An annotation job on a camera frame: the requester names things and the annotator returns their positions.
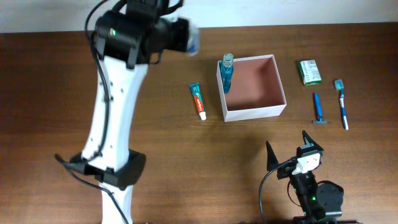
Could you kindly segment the green white soap bar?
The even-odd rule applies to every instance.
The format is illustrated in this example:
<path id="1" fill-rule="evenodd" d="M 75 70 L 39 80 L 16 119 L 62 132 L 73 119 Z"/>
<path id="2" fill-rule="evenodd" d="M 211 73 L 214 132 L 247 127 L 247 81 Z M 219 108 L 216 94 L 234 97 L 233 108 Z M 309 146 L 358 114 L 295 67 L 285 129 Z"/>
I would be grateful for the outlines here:
<path id="1" fill-rule="evenodd" d="M 322 78 L 315 60 L 300 61 L 299 69 L 305 86 L 321 84 Z"/>

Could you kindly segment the blue disposable razor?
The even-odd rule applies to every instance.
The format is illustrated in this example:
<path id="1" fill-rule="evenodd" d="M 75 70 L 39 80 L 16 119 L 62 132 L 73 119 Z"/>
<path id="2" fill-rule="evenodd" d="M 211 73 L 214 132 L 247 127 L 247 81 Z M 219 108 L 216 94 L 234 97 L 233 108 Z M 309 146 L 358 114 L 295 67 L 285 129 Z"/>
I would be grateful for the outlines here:
<path id="1" fill-rule="evenodd" d="M 315 108 L 317 112 L 317 119 L 313 121 L 313 124 L 327 124 L 327 121 L 323 119 L 322 107 L 318 93 L 313 94 Z"/>

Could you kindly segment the blue foam soap dispenser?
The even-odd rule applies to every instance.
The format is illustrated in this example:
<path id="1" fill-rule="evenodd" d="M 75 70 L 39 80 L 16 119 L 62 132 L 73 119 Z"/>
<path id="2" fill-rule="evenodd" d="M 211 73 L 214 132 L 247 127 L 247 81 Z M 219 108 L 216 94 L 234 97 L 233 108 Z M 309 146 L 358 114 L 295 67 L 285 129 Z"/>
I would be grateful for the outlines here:
<path id="1" fill-rule="evenodd" d="M 175 21 L 177 43 L 175 50 L 194 56 L 200 51 L 200 32 L 198 27 L 189 19 L 179 17 Z"/>

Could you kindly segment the green mouthwash bottle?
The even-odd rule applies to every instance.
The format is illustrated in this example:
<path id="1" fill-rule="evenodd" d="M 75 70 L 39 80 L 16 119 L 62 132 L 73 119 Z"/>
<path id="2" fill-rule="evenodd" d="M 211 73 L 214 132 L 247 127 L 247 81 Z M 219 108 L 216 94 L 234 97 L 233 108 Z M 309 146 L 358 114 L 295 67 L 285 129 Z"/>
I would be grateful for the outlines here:
<path id="1" fill-rule="evenodd" d="M 231 53 L 227 53 L 223 56 L 220 62 L 220 73 L 223 82 L 223 92 L 228 93 L 231 88 L 231 79 L 234 72 L 233 65 L 234 56 Z"/>

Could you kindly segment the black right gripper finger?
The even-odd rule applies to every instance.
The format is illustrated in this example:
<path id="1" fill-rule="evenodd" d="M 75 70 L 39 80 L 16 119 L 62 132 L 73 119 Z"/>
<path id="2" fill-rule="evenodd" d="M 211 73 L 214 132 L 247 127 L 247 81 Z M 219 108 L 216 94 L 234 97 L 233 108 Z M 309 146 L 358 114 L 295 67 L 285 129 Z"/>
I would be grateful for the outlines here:
<path id="1" fill-rule="evenodd" d="M 269 141 L 266 141 L 266 150 L 267 150 L 267 171 L 272 171 L 279 166 L 279 161 L 277 160 L 274 150 Z"/>
<path id="2" fill-rule="evenodd" d="M 317 151 L 324 152 L 324 149 L 323 149 L 319 144 L 317 144 L 317 143 L 308 135 L 308 133 L 307 133 L 305 130 L 302 131 L 302 136 L 303 136 L 303 140 L 304 140 L 305 145 L 312 144 L 313 147 L 314 147 Z"/>

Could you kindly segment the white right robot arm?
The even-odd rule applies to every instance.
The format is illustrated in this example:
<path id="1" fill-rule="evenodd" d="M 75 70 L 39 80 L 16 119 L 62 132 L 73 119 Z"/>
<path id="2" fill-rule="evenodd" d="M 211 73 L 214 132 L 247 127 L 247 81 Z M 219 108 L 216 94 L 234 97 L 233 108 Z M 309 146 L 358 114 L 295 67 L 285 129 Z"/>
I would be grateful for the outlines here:
<path id="1" fill-rule="evenodd" d="M 296 150 L 296 156 L 277 169 L 277 178 L 289 178 L 303 211 L 301 217 L 293 217 L 294 223 L 336 223 L 342 216 L 344 189 L 329 181 L 316 181 L 313 171 L 322 164 L 324 149 L 306 131 L 302 132 L 304 145 Z"/>

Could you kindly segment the blue white toothbrush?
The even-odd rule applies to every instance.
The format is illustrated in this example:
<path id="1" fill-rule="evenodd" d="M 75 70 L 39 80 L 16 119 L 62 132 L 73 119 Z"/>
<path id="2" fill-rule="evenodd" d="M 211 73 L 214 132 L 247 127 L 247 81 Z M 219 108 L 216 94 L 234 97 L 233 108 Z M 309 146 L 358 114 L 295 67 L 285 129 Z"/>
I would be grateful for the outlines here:
<path id="1" fill-rule="evenodd" d="M 335 84 L 335 88 L 340 92 L 339 102 L 340 102 L 340 108 L 341 108 L 343 127 L 345 130 L 349 130 L 348 120 L 347 120 L 347 115 L 346 115 L 346 110 L 345 110 L 345 102 L 344 102 L 344 99 L 345 99 L 344 84 L 343 84 L 342 80 L 335 80 L 334 84 Z"/>

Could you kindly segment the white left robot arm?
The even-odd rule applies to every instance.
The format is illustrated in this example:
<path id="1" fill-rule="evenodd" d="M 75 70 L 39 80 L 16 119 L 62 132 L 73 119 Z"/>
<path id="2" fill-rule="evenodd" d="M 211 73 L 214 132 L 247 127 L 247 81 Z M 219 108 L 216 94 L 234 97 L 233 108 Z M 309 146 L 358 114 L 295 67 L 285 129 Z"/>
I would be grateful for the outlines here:
<path id="1" fill-rule="evenodd" d="M 95 177 L 103 223 L 132 222 L 132 192 L 146 156 L 129 148 L 129 134 L 152 54 L 199 51 L 198 29 L 188 19 L 171 18 L 182 6 L 182 1 L 119 1 L 86 33 L 98 70 L 93 120 L 84 149 L 63 166 L 76 180 Z"/>

